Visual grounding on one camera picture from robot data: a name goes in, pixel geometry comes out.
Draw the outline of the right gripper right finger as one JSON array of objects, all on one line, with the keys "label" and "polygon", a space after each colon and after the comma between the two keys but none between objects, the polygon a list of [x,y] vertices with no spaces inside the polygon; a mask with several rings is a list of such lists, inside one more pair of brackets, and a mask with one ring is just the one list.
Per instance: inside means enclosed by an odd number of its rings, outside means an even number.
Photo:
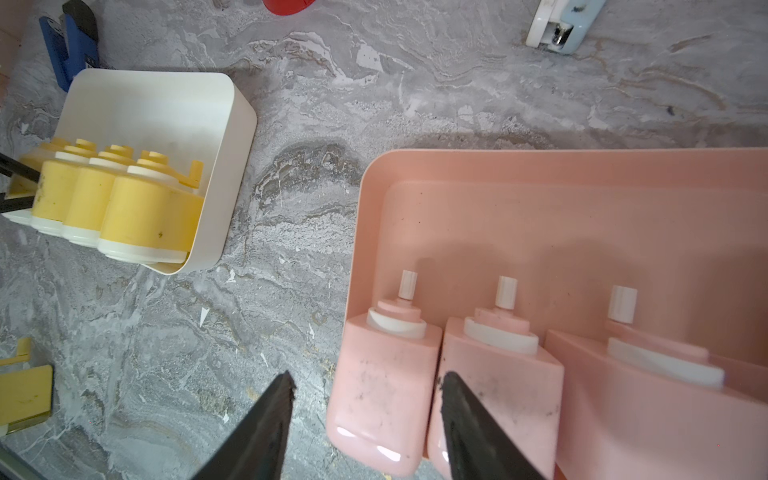
[{"label": "right gripper right finger", "polygon": [[453,479],[543,478],[458,373],[449,371],[444,375],[441,391],[441,415]]}]

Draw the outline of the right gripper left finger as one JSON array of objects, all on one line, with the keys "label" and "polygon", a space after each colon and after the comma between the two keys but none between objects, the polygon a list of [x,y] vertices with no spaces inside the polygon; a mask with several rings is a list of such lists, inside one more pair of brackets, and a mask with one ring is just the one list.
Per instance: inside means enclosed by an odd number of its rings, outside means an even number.
[{"label": "right gripper left finger", "polygon": [[280,479],[295,389],[288,371],[277,375],[193,479]]}]

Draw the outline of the pink pencil sharpener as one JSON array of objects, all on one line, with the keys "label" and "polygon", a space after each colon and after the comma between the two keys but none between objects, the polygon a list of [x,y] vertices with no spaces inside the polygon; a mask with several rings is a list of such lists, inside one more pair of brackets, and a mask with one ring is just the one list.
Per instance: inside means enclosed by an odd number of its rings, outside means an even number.
[{"label": "pink pencil sharpener", "polygon": [[564,366],[514,314],[517,280],[501,276],[495,306],[448,320],[438,379],[454,371],[546,479],[555,473]]},{"label": "pink pencil sharpener", "polygon": [[612,288],[605,340],[550,330],[565,370],[556,465],[568,479],[764,479],[767,369],[633,325]]},{"label": "pink pencil sharpener", "polygon": [[413,303],[417,278],[403,271],[396,298],[346,320],[326,416],[338,450],[397,477],[423,456],[443,338]]}]

